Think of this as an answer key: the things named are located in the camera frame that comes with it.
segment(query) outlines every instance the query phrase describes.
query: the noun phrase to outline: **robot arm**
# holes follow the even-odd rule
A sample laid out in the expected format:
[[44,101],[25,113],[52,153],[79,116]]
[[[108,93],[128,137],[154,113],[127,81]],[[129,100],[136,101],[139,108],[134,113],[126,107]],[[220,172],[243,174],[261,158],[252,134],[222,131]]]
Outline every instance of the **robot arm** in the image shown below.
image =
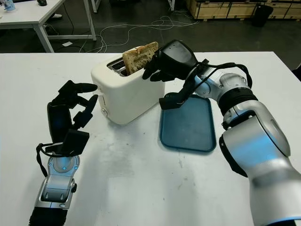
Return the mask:
[[[247,79],[218,70],[235,66]],[[217,102],[226,130],[220,147],[232,170],[249,179],[256,226],[287,225],[301,219],[301,175],[288,159],[290,147],[285,135],[252,93],[252,79],[244,65],[197,62],[186,45],[174,40],[146,65],[143,78],[149,77],[151,81],[185,80],[178,94],[160,99],[162,109],[181,107],[193,92]]]
[[[79,155],[82,154],[89,139],[89,133],[78,129],[83,128],[92,118],[91,112],[97,101],[97,95],[86,100],[78,96],[78,93],[92,92],[96,89],[97,86],[94,84],[75,84],[67,81],[59,90],[59,95],[47,105],[49,130],[53,143],[37,146],[37,162],[45,179],[30,217],[30,226],[65,224],[72,195],[77,189],[73,175],[79,167]],[[77,104],[84,106],[85,110],[76,114],[72,124],[69,109]],[[48,173],[42,165],[40,152],[50,157]]]

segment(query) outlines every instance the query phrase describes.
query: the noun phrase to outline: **bread slice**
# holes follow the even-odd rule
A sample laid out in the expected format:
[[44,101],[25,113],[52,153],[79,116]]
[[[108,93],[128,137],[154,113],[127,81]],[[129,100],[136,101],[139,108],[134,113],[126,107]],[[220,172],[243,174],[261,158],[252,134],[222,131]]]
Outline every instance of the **bread slice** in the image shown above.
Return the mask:
[[124,52],[122,58],[127,69],[127,74],[130,75],[144,68],[157,50],[158,43],[154,41],[145,46]]

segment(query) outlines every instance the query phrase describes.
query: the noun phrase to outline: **white toaster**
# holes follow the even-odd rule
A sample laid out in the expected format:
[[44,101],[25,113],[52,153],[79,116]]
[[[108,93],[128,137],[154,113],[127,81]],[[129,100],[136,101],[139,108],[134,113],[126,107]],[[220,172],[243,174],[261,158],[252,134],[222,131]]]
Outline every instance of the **white toaster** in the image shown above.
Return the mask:
[[103,114],[117,124],[127,124],[154,106],[164,96],[165,84],[143,80],[144,69],[131,75],[122,54],[101,62],[91,71],[98,86],[99,103]]

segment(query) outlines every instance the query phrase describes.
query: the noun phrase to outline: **plastic tray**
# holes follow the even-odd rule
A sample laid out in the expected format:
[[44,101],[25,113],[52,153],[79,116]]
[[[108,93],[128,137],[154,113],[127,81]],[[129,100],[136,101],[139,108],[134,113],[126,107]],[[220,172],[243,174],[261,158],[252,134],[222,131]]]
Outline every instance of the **plastic tray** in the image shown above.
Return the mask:
[[200,152],[216,147],[211,103],[192,95],[177,109],[162,110],[160,140],[164,146]]

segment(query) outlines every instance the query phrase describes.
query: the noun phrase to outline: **floor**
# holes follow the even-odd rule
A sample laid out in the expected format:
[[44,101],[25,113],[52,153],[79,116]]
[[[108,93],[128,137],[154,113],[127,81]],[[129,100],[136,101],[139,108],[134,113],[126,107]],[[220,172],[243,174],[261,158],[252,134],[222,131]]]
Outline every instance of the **floor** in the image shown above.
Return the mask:
[[[74,34],[87,33],[88,21],[83,2],[66,0],[65,6],[74,24]],[[63,6],[58,9],[57,13],[63,15],[62,20],[51,21],[49,24],[60,34],[70,34],[72,26]],[[92,17],[97,34],[100,34],[105,27],[117,26],[107,28],[102,32],[106,45],[109,45],[107,49],[100,49],[102,42],[98,37],[97,41],[88,40],[81,52],[95,48],[98,49],[93,52],[99,50],[123,52],[152,41],[157,41],[162,46],[172,39],[180,39],[196,52],[274,51],[290,69],[296,68],[301,62],[301,23],[294,20],[269,20],[263,28],[253,27],[251,21],[248,20],[243,22],[213,20],[196,23],[188,13],[169,12],[167,0],[140,0],[115,7],[111,7],[109,0],[102,0],[98,13],[92,12]],[[155,29],[151,29],[122,25],[150,25],[152,23],[156,25],[173,23],[174,26],[155,26]],[[72,40],[73,44],[67,48],[63,48],[64,42],[66,41],[51,41],[55,52],[79,52],[85,41]],[[44,52],[32,29],[0,30],[0,43],[0,53]]]

